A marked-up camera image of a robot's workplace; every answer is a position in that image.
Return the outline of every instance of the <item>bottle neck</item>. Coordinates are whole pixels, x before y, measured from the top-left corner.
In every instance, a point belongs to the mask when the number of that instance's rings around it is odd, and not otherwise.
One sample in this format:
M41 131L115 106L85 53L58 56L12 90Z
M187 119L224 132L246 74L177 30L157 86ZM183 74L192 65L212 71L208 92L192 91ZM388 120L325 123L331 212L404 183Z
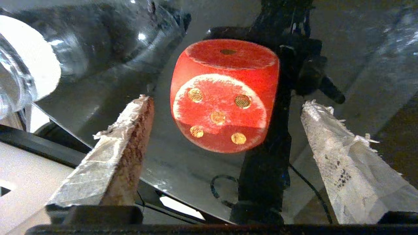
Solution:
M0 120L37 98L38 93L27 67L0 34Z
M0 119L53 92L60 76L59 61L43 36L0 15Z

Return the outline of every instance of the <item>white surface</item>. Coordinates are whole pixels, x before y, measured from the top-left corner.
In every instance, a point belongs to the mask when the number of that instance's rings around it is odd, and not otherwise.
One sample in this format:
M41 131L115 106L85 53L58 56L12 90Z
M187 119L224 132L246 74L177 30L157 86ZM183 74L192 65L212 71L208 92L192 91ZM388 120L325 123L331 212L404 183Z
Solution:
M0 234L12 230L41 209L73 171L2 142L0 165L0 186L11 189L0 197Z
M185 204L180 203L180 202L178 202L174 199L163 196L163 197L160 197L160 201L163 203L164 206L169 207L173 210L176 210L176 211L179 211L181 213L194 216L194 217L199 218L201 220L205 220L205 218L202 216L202 214L200 214L200 212L198 212L197 210L195 210L191 207L188 207Z
M26 123L26 128L29 128L30 133L34 133L44 124L49 123L49 116L42 112L35 104L31 104L30 123Z
M38 101L53 92L61 77L61 67L51 46L29 25L0 15L0 33L27 66L35 83Z

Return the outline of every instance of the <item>red die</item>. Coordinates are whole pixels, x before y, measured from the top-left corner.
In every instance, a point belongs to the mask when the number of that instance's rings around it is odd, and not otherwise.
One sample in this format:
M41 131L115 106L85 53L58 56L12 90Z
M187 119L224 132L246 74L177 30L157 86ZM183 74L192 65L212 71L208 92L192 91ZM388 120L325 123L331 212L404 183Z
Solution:
M190 45L171 82L171 114L183 135L213 152L261 144L277 90L279 60L266 47L216 39Z

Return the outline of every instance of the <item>plastic bottle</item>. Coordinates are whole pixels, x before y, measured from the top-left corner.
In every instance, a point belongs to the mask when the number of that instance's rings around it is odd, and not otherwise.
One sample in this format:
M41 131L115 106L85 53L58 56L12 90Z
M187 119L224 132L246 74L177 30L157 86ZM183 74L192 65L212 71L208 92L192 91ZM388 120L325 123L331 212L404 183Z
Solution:
M47 96L59 81L118 65L159 68L159 52L182 38L190 22L190 15L182 18L166 8L150 0L118 0L12 13L0 9L0 119Z

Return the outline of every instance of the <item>white bottle cap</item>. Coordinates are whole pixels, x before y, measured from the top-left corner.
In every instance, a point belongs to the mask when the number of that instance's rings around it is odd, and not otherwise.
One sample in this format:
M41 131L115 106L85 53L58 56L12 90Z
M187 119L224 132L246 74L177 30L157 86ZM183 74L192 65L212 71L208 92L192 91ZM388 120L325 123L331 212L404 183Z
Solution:
M61 77L61 68L43 36L26 23L5 15L0 15L0 34L16 50L33 77L37 91L33 101L53 92Z

